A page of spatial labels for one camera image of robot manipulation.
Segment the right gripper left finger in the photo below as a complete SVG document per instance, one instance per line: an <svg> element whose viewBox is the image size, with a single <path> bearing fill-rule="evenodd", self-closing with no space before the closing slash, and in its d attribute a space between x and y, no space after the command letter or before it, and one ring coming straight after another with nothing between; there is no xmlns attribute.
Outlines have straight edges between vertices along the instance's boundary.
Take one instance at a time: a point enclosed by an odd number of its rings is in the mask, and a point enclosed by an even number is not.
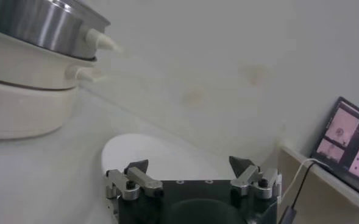
<svg viewBox="0 0 359 224"><path fill-rule="evenodd" d="M130 163L124 171L108 170L105 173L105 197L115 199L121 197L125 201L137 200L141 193L147 197L164 196L163 182L146 174L149 161L147 159Z"/></svg>

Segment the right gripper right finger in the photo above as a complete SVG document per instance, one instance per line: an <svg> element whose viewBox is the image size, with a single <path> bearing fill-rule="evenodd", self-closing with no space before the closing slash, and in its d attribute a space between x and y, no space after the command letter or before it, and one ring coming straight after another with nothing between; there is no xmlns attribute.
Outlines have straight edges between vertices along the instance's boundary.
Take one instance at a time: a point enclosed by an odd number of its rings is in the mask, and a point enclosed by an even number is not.
<svg viewBox="0 0 359 224"><path fill-rule="evenodd" d="M252 193L259 200L281 200L282 174L278 169L262 171L251 160L235 156L229 156L229 164L236 176L230 185L240 197Z"/></svg>

